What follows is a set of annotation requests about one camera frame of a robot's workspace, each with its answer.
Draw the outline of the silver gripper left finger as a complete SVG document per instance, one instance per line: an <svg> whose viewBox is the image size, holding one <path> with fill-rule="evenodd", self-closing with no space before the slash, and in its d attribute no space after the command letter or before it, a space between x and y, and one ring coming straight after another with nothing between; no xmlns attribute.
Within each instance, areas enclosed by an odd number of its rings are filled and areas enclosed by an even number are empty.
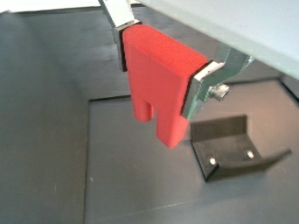
<svg viewBox="0 0 299 224"><path fill-rule="evenodd" d="M140 24L140 21L135 18L131 3L128 0L98 0L98 1L107 15L107 19L112 27L120 70L126 72L127 59L123 44L123 31L130 26Z"/></svg>

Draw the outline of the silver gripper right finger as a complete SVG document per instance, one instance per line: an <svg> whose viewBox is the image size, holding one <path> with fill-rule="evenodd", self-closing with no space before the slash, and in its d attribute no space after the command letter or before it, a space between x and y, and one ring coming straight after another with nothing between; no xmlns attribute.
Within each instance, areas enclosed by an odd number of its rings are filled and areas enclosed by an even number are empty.
<svg viewBox="0 0 299 224"><path fill-rule="evenodd" d="M182 116L191 120L208 98L222 102L230 92L224 81L240 74L255 60L238 49L220 43L214 59L191 77L182 106Z"/></svg>

